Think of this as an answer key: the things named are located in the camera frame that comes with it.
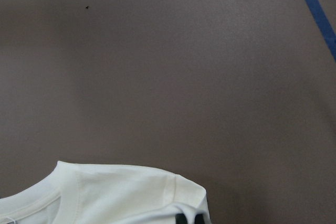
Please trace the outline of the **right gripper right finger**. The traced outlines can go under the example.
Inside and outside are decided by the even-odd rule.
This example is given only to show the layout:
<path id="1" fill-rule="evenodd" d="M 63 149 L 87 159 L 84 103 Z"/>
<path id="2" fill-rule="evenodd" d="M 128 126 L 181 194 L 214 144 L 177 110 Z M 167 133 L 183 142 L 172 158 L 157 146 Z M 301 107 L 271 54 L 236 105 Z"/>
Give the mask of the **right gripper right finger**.
<path id="1" fill-rule="evenodd" d="M 194 218 L 194 224 L 205 224 L 204 215 L 196 214 Z"/>

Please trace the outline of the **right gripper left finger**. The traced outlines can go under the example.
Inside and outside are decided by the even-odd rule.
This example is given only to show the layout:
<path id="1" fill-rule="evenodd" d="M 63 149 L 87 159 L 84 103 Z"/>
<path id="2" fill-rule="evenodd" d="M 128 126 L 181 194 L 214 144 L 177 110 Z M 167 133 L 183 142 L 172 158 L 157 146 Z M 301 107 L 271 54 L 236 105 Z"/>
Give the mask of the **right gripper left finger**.
<path id="1" fill-rule="evenodd" d="M 175 215 L 175 223 L 176 224 L 187 224 L 187 218 L 184 214 L 176 214 Z"/>

